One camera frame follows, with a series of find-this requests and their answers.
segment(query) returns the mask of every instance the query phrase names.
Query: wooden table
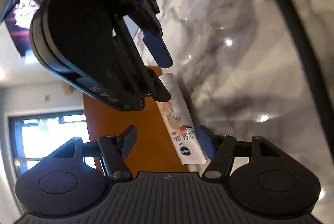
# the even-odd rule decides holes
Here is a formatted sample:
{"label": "wooden table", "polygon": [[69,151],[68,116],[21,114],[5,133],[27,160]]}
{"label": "wooden table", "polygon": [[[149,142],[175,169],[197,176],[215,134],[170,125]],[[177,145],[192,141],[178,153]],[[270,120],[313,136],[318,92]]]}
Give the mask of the wooden table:
{"label": "wooden table", "polygon": [[[161,75],[159,67],[151,67]],[[120,135],[127,127],[137,128],[137,142],[126,165],[135,177],[139,171],[187,172],[181,165],[160,115],[157,103],[150,97],[145,99],[145,109],[136,112],[119,112],[84,94],[83,105],[88,133],[91,141],[105,135]],[[100,171],[100,162],[95,160]]]}

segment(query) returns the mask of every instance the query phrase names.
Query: screw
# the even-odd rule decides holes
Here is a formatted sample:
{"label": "screw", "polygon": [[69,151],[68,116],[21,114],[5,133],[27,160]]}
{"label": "screw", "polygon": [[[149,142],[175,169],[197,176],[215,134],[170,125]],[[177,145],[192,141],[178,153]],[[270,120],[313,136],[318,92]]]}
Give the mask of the screw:
{"label": "screw", "polygon": [[216,171],[216,170],[210,170],[210,171],[207,171],[205,173],[205,176],[208,179],[218,179],[218,178],[221,177],[221,173],[219,171]]}
{"label": "screw", "polygon": [[116,179],[126,179],[130,177],[130,172],[126,170],[117,170],[113,173],[113,175]]}

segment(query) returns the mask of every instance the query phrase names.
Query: ribbed grip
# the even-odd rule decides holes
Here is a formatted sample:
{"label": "ribbed grip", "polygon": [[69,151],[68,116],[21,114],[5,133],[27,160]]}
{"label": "ribbed grip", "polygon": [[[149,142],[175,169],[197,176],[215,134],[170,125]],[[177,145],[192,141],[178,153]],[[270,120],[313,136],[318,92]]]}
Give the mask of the ribbed grip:
{"label": "ribbed grip", "polygon": [[254,216],[239,208],[220,184],[203,182],[196,172],[141,172],[117,183],[89,211],[63,219],[24,215],[17,224],[316,224],[311,215],[291,220]]}

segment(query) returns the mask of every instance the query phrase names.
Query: round black knob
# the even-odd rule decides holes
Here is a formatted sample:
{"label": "round black knob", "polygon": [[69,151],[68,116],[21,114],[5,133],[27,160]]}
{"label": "round black knob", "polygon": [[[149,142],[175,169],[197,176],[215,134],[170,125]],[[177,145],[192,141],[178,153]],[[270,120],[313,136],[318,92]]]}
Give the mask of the round black knob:
{"label": "round black knob", "polygon": [[268,170],[258,176],[258,183],[272,192],[286,192],[296,186],[296,178],[286,171]]}
{"label": "round black knob", "polygon": [[49,194],[63,194],[74,189],[78,184],[78,178],[68,172],[52,172],[43,176],[39,181],[39,187]]}

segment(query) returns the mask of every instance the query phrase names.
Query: window frame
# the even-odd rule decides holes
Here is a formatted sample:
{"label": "window frame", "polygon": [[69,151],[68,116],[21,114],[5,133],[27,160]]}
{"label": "window frame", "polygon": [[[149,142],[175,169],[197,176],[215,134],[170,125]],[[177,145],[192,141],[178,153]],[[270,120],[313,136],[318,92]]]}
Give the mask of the window frame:
{"label": "window frame", "polygon": [[80,121],[71,121],[65,122],[64,116],[73,116],[73,115],[84,115],[84,110],[74,110],[74,111],[64,111],[64,112],[55,112],[55,113],[45,113],[45,114],[35,114],[35,115],[26,115],[26,116],[18,116],[18,117],[9,117],[8,118],[8,129],[9,129],[9,140],[10,140],[10,147],[12,150],[12,157],[13,163],[15,166],[16,176],[21,176],[24,172],[28,170],[27,162],[31,161],[40,161],[43,159],[41,158],[26,158],[23,157],[24,155],[24,148],[23,148],[23,138],[22,138],[22,127],[31,127],[37,126],[37,123],[29,123],[25,124],[24,120],[31,120],[31,119],[46,119],[46,118],[53,118],[59,117],[59,124],[69,124],[69,123],[77,123],[83,122],[86,120]]}

